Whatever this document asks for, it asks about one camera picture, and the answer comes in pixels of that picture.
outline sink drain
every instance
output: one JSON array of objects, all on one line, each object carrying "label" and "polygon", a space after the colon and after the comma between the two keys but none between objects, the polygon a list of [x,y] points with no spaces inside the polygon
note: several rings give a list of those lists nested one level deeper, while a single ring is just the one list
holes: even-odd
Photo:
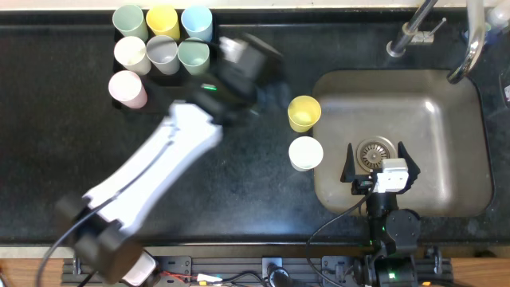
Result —
[{"label": "sink drain", "polygon": [[383,159],[395,158],[397,152],[388,139],[374,136],[359,143],[356,154],[359,166],[370,172],[375,168],[381,168]]}]

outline chrome faucet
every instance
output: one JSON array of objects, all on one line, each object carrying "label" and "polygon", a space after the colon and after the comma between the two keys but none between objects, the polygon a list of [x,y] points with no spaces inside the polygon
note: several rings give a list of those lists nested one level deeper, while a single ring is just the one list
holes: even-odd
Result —
[{"label": "chrome faucet", "polygon": [[[411,20],[402,26],[402,30],[398,34],[397,39],[387,44],[386,51],[392,57],[401,57],[405,53],[406,46],[409,45],[418,34],[418,27],[422,24],[423,20],[436,3],[437,0],[425,0]],[[459,67],[448,74],[447,80],[450,84],[458,83],[471,71],[477,63],[485,43],[484,2],[482,0],[466,0],[466,5],[468,8],[469,20],[468,49]]]}]

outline green light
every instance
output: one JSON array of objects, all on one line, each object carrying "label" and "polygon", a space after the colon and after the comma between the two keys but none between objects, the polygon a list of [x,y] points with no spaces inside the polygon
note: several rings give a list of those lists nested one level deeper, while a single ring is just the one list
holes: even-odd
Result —
[{"label": "green light", "polygon": [[208,86],[208,85],[207,85],[207,86],[206,86],[206,85],[205,85],[205,86],[203,86],[203,88],[204,88],[204,89],[208,89],[208,90],[210,90],[210,91],[216,91],[216,90],[218,90],[218,88],[216,88],[216,87],[214,87],[214,86]]}]

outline white wall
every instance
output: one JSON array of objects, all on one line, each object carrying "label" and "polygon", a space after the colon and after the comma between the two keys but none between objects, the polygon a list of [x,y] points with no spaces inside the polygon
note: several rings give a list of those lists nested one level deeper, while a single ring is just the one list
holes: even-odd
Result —
[{"label": "white wall", "polygon": [[[502,0],[480,0],[494,6]],[[0,10],[110,10],[123,4],[143,8],[170,3],[175,8],[205,5],[212,8],[417,7],[423,0],[0,0]],[[465,0],[439,0],[436,7],[462,7]]]}]

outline plastic cup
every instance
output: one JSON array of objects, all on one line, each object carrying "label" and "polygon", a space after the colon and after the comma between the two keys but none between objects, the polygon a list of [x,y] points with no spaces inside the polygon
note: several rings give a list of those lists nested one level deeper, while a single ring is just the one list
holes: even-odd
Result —
[{"label": "plastic cup", "polygon": [[191,75],[205,73],[209,69],[209,46],[206,43],[188,41],[191,39],[201,41],[198,38],[189,38],[182,42],[178,46],[178,59]]},{"label": "plastic cup", "polygon": [[296,132],[306,132],[320,118],[320,104],[311,96],[297,96],[287,109],[290,127]]},{"label": "plastic cup", "polygon": [[181,22],[190,37],[203,41],[213,39],[213,14],[205,6],[188,7],[182,12]]},{"label": "plastic cup", "polygon": [[297,171],[308,171],[322,161],[324,151],[320,143],[309,136],[295,139],[288,148],[290,163]]},{"label": "plastic cup", "polygon": [[113,50],[115,59],[124,68],[137,74],[145,75],[151,70],[151,62],[147,57],[145,43],[138,37],[123,37]]},{"label": "plastic cup", "polygon": [[136,5],[125,5],[117,9],[112,17],[113,25],[125,36],[133,36],[146,41],[149,38],[143,20],[143,11]]},{"label": "plastic cup", "polygon": [[171,37],[160,35],[147,43],[147,57],[165,75],[175,74],[180,67],[177,44]]},{"label": "plastic cup", "polygon": [[147,12],[147,25],[156,35],[166,35],[174,40],[181,37],[177,12],[171,5],[155,6]]},{"label": "plastic cup", "polygon": [[132,71],[120,71],[108,83],[110,95],[129,108],[142,108],[147,103],[147,93],[142,81]]}]

